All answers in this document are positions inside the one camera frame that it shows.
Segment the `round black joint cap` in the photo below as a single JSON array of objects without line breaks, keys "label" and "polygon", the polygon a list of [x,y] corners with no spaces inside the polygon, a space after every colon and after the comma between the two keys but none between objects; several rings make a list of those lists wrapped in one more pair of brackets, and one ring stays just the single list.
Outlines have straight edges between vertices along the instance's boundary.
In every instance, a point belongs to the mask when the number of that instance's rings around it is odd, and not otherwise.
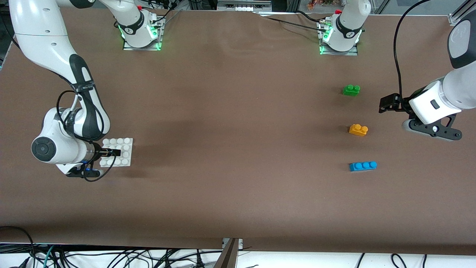
[{"label": "round black joint cap", "polygon": [[31,152],[38,160],[48,162],[56,154],[56,145],[47,137],[39,137],[31,144]]}]

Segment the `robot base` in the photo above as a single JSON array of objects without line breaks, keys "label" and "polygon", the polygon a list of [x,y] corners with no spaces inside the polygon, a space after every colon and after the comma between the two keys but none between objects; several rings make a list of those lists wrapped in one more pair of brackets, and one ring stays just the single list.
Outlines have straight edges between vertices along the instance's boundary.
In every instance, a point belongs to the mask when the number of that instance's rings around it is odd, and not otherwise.
[{"label": "robot base", "polygon": [[136,48],[136,47],[133,47],[133,46],[129,45],[124,40],[124,45],[122,46],[122,49],[123,50],[134,50],[134,51],[160,51],[162,49],[162,40],[164,38],[165,18],[158,21],[155,25],[159,26],[156,30],[158,37],[155,40],[153,40],[149,45],[147,45],[145,47],[141,47],[141,48]]},{"label": "robot base", "polygon": [[319,53],[321,55],[341,55],[341,56],[357,56],[357,45],[354,45],[349,51],[340,52],[333,50],[330,48],[328,44],[326,44],[323,39],[326,34],[328,34],[328,30],[331,27],[331,17],[326,17],[324,20],[320,20],[320,22],[316,23],[318,29],[325,29],[327,32],[319,31],[317,36],[319,38]]}]

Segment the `teal cable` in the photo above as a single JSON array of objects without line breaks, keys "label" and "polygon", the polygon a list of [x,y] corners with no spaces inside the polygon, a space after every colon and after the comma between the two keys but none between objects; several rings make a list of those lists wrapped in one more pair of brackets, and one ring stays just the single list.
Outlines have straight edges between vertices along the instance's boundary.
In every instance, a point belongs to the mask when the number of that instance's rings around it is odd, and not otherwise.
[{"label": "teal cable", "polygon": [[51,250],[53,249],[54,245],[50,247],[50,249],[48,249],[48,252],[46,253],[46,256],[45,256],[45,262],[43,262],[43,268],[46,268],[46,262],[48,261],[48,257],[50,256],[51,254]]}]

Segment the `green lego brick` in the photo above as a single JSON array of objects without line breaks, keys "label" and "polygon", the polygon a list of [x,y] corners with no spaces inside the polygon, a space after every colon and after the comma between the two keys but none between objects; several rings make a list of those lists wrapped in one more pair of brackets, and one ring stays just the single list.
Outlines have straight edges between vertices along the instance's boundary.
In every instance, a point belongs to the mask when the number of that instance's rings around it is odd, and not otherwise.
[{"label": "green lego brick", "polygon": [[359,86],[347,85],[342,91],[342,94],[346,96],[357,96],[359,92],[360,92]]}]

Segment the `white lego baseplate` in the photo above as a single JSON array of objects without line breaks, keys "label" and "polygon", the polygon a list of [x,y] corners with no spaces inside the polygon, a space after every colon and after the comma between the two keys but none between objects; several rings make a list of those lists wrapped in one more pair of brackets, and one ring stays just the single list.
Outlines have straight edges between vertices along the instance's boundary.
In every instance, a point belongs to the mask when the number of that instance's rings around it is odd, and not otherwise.
[{"label": "white lego baseplate", "polygon": [[[120,156],[116,157],[114,162],[115,166],[130,166],[130,158],[132,157],[132,138],[119,138],[119,139],[104,139],[102,140],[103,148],[118,149],[120,150]],[[113,156],[102,157],[99,165],[101,167],[110,167],[112,161],[114,160]]]}]

